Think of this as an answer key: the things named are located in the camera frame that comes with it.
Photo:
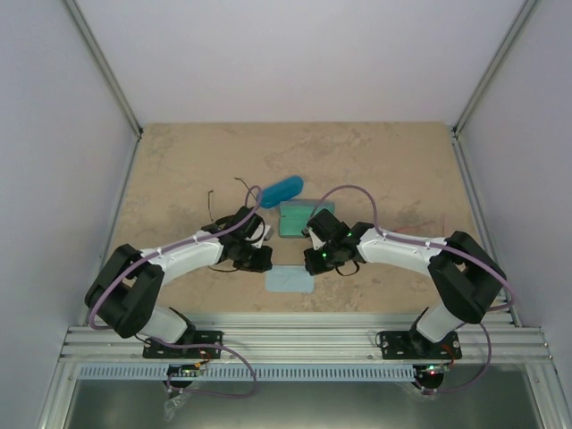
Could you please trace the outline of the light blue cleaning cloth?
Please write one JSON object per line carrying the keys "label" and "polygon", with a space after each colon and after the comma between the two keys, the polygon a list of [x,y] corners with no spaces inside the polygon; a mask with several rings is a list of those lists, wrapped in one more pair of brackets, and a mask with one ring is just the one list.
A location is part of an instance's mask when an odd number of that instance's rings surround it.
{"label": "light blue cleaning cloth", "polygon": [[265,274],[265,289],[275,293],[309,294],[314,291],[315,283],[302,265],[275,265]]}

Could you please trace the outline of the grey-blue teal-lined glasses case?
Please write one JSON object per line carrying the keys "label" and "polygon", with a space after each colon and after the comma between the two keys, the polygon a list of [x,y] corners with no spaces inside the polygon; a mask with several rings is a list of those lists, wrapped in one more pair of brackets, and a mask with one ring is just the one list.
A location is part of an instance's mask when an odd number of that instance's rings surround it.
{"label": "grey-blue teal-lined glasses case", "polygon": [[316,199],[282,201],[278,206],[279,236],[283,239],[305,238],[307,236],[307,222],[316,204]]}

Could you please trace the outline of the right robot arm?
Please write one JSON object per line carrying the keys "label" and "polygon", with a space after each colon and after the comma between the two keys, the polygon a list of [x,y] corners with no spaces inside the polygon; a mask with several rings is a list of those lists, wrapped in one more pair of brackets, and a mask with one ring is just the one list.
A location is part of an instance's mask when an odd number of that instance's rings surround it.
{"label": "right robot arm", "polygon": [[429,277],[439,301],[427,308],[398,345],[418,358],[430,357],[462,324],[479,324],[507,283],[506,274],[467,233],[423,239],[381,230],[371,223],[348,227],[323,209],[307,222],[312,247],[304,251],[306,271],[339,272],[347,263],[394,265]]}

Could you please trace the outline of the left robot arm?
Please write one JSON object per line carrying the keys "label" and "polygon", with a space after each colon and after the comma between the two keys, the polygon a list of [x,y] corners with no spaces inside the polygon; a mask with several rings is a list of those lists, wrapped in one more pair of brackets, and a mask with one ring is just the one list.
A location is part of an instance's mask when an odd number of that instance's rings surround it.
{"label": "left robot arm", "polygon": [[149,346],[168,348],[185,357],[195,348],[195,325],[181,312],[157,304],[163,286],[187,273],[230,261],[234,271],[265,273],[273,267],[265,242],[273,227],[256,210],[242,206],[172,244],[136,249],[116,248],[85,296],[88,323],[111,329],[124,339],[144,335]]}

